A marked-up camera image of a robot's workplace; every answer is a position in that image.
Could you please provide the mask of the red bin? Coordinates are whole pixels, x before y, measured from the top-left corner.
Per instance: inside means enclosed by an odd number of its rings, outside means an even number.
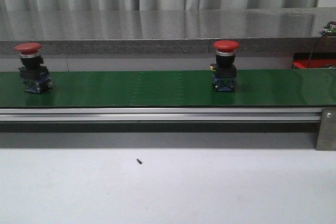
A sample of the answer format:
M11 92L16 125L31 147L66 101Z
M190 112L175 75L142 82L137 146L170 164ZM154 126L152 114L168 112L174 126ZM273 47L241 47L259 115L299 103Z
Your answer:
M307 52L295 53L292 68L335 68L335 52L313 53L311 58Z

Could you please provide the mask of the grey stone counter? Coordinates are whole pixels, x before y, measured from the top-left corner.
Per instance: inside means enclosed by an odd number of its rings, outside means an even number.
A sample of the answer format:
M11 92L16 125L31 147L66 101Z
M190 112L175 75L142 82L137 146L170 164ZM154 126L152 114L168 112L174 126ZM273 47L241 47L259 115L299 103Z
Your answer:
M239 52L335 51L335 37L319 41L335 9L76 10L1 12L1 55L39 42L43 55L203 54L216 40Z

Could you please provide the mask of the aluminium conveyor side rail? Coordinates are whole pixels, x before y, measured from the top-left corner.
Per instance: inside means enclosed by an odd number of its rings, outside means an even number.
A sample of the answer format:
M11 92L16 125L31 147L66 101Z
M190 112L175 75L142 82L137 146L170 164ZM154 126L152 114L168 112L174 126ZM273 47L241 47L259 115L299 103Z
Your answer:
M1 109L1 122L319 121L322 108Z

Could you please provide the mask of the green conveyor belt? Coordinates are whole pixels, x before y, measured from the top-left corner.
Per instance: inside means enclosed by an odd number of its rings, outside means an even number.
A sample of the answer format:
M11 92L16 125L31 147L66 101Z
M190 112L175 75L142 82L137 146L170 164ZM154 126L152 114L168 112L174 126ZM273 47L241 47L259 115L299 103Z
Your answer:
M335 106L335 70L239 70L233 92L217 92L212 72L53 72L52 89L23 90L17 72L1 73L1 107Z

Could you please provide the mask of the green circuit board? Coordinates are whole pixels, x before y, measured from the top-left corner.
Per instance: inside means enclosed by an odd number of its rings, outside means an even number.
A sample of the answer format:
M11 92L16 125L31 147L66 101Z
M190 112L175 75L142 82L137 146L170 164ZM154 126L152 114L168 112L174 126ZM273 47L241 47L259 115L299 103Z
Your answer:
M320 34L322 35L335 35L336 34L336 22L331 21L328 22L320 31Z

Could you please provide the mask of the metal conveyor support bracket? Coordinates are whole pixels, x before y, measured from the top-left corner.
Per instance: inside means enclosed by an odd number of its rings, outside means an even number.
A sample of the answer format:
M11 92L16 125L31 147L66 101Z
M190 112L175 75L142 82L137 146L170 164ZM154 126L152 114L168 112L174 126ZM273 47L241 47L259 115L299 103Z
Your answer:
M323 109L316 143L317 151L335 151L335 108Z

